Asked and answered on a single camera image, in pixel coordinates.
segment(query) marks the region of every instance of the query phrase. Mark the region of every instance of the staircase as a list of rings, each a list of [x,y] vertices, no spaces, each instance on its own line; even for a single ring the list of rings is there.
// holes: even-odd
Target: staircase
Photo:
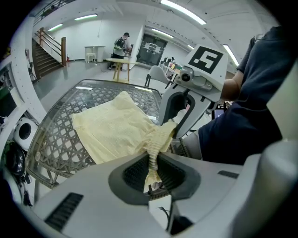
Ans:
[[[63,65],[47,53],[34,39],[32,39],[32,54],[35,72],[40,78],[48,73],[62,68]]]

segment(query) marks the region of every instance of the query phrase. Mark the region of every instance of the floor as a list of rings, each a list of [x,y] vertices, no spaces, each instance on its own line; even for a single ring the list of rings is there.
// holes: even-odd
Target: floor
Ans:
[[[149,69],[134,66],[130,70],[130,84],[144,86]],[[48,112],[55,102],[63,96],[67,90],[83,79],[112,80],[114,69],[107,70],[107,62],[85,63],[84,61],[71,61],[67,67],[58,69],[44,76],[34,84],[38,98]],[[127,79],[127,71],[120,72],[121,79]],[[164,93],[165,84],[152,80],[150,87]]]

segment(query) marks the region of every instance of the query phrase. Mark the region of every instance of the yellow cloth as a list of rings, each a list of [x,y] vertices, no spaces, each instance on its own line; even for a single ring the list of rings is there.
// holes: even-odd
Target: yellow cloth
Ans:
[[[172,140],[176,123],[156,126],[121,92],[112,101],[72,114],[73,128],[95,163],[101,164],[138,152],[148,151],[156,159]]]

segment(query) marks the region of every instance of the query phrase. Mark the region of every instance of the glass door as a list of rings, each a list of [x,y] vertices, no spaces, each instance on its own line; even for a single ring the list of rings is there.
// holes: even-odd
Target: glass door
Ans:
[[[165,40],[144,34],[136,61],[150,66],[158,65],[166,45]]]

